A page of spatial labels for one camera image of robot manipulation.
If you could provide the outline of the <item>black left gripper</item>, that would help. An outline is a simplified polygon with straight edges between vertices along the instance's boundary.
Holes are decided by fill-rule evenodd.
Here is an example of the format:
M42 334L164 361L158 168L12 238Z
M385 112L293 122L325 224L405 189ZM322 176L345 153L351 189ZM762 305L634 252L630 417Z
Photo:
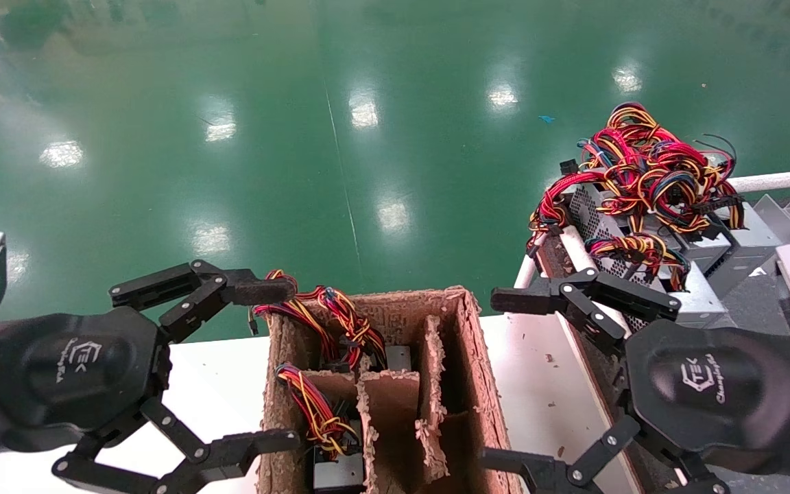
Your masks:
M244 478L258 456L298 449L272 429L204 443L159 397L171 363L166 335L131 307L0 322L0 447L75 449L52 473L95 493L198 493ZM184 456L160 478L97 462L105 446L150 423Z

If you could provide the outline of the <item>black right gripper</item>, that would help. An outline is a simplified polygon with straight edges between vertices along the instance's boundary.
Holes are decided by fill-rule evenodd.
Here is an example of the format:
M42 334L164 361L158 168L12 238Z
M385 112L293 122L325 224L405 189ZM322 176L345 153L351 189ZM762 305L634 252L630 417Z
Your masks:
M625 341L632 409L680 452L770 454L790 428L790 341L746 329L684 328L681 303L645 285L584 269L539 278L527 288L497 287L491 307L529 315L559 313L596 344L618 344L626 329L602 310L650 323ZM481 466L516 474L530 493L601 493L599 473L641 432L624 415L569 464L501 448L481 450Z

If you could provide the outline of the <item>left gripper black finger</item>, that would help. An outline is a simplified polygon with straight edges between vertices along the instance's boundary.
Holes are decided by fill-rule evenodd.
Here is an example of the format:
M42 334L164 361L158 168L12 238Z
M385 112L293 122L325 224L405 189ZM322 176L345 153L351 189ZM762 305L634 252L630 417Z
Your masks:
M251 269L222 270L196 259L109 290L113 307L143 311L175 301L159 318L172 343L181 343L229 304L254 307L288 301L297 293L285 279L260 279Z

